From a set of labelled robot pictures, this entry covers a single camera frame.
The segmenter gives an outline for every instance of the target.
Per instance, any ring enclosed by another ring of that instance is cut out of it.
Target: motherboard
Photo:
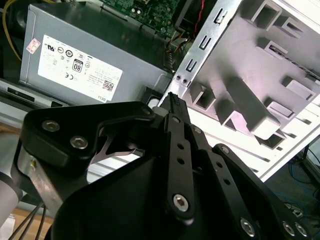
[[[180,0],[101,0],[112,9],[171,38],[175,32],[173,15]]]

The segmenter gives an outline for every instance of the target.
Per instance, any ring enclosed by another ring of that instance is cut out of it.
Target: barcode
[[[106,89],[109,92],[112,92],[112,89],[114,88],[114,84],[112,82],[109,82],[109,81],[105,80],[104,83],[103,83],[102,88]]]

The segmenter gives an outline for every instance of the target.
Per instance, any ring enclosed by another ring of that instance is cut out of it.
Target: yellow cable
[[[16,51],[16,49],[15,49],[13,43],[12,43],[12,40],[11,40],[9,31],[8,31],[8,27],[7,27],[7,21],[6,21],[7,10],[8,10],[8,8],[9,8],[14,2],[16,2],[16,1],[17,1],[17,0],[8,0],[8,1],[5,3],[5,5],[4,5],[4,7],[3,7],[3,13],[2,13],[2,25],[3,25],[3,29],[4,29],[4,33],[5,33],[6,39],[8,40],[10,47],[12,48],[12,50],[13,50],[14,54],[16,55],[16,57],[17,57],[20,61],[22,61],[22,59],[21,59],[20,56],[19,56],[19,53],[17,53],[17,51]],[[49,3],[49,4],[55,3],[55,2],[52,1],[52,0],[42,0],[42,1],[44,1],[44,2],[46,2],[46,3]]]
[[[55,2],[52,1],[52,0],[42,0],[42,1],[44,1],[44,2],[46,2],[46,3],[48,3],[48,4],[54,4],[54,3],[55,3]]]

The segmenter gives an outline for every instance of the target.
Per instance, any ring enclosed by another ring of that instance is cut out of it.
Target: gray power supply
[[[31,4],[20,83],[71,105],[137,101],[170,82],[164,47],[90,2]]]

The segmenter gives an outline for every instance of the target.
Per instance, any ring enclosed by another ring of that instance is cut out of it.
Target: power supply label
[[[74,47],[44,35],[38,75],[106,103],[123,71]]]

